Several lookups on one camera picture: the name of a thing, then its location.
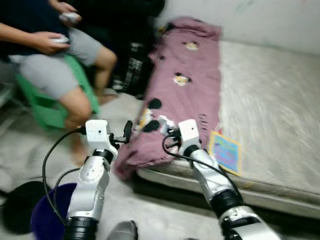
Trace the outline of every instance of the cartoon character print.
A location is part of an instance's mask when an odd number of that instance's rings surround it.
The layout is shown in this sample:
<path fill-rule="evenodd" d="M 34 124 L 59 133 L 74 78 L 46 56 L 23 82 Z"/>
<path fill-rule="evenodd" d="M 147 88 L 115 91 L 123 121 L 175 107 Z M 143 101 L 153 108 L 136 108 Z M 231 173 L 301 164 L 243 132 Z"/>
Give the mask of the cartoon character print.
<path fill-rule="evenodd" d="M 185 45 L 185 48 L 190 51 L 197 51 L 199 49 L 199 44 L 196 41 L 191 42 L 183 42 L 183 45 Z"/>
<path fill-rule="evenodd" d="M 181 72 L 176 72 L 173 78 L 173 81 L 178 84 L 180 87 L 185 86 L 187 83 L 192 82 L 190 77 L 185 76 Z"/>
<path fill-rule="evenodd" d="M 154 109 L 160 109 L 162 103 L 158 98 L 154 98 L 148 102 L 147 107 L 143 110 L 139 121 L 137 122 L 134 130 L 137 132 L 150 133 L 157 131 L 160 127 L 160 123 L 153 115 Z"/>

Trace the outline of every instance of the person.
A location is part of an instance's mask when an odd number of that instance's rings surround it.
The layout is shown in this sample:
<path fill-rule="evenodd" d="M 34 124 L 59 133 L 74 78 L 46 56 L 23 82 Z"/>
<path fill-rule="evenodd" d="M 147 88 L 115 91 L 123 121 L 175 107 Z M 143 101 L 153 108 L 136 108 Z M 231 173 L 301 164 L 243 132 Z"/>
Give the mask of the person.
<path fill-rule="evenodd" d="M 0 3 L 1 55 L 8 56 L 28 81 L 67 109 L 65 128 L 68 130 L 83 125 L 91 117 L 92 110 L 72 70 L 64 62 L 64 54 L 76 57 L 86 66 L 96 66 L 94 91 L 101 105 L 115 98 L 104 95 L 104 88 L 117 57 L 59 18 L 62 13 L 76 11 L 59 0 L 2 0 Z M 63 35 L 69 38 L 69 43 L 52 41 Z M 79 136 L 72 140 L 71 149 L 75 164 L 81 166 L 86 150 Z"/>

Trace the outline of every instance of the dark shirt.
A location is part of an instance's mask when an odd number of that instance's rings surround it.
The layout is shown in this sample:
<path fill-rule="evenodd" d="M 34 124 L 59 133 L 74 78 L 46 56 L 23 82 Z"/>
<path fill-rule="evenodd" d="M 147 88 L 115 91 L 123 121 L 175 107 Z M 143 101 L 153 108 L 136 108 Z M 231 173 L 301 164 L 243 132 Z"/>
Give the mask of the dark shirt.
<path fill-rule="evenodd" d="M 0 23 L 28 33 L 53 32 L 66 35 L 68 28 L 49 0 L 0 0 Z M 23 45 L 0 41 L 0 54 L 31 55 L 37 50 Z"/>

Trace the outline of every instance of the human leg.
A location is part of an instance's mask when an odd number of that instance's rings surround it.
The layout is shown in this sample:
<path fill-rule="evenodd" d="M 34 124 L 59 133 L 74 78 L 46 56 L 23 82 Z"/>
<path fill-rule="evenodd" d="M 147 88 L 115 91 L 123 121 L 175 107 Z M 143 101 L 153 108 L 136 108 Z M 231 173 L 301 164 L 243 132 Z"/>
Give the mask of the human leg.
<path fill-rule="evenodd" d="M 35 87 L 59 101 L 68 111 L 65 127 L 72 130 L 83 125 L 91 116 L 90 102 L 78 86 L 72 70 L 62 55 L 35 54 L 20 58 L 18 70 Z M 74 135 L 72 151 L 76 165 L 85 160 L 86 152 L 80 137 Z"/>
<path fill-rule="evenodd" d="M 112 100 L 115 96 L 104 95 L 104 89 L 109 83 L 111 73 L 117 62 L 117 56 L 80 30 L 71 28 L 69 35 L 71 40 L 69 53 L 86 66 L 96 66 L 94 91 L 100 104 Z"/>

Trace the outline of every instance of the gray shorts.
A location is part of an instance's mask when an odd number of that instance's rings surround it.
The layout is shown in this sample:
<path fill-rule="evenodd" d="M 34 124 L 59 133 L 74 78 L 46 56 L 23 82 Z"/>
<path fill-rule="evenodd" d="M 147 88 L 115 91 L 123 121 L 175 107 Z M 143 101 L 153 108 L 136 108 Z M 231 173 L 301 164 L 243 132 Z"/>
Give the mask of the gray shorts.
<path fill-rule="evenodd" d="M 75 28 L 70 28 L 69 38 L 70 47 L 63 53 L 50 56 L 9 56 L 18 71 L 31 84 L 56 100 L 78 86 L 78 81 L 65 62 L 64 55 L 72 55 L 84 65 L 91 66 L 96 62 L 98 51 L 102 48 L 101 43 Z"/>

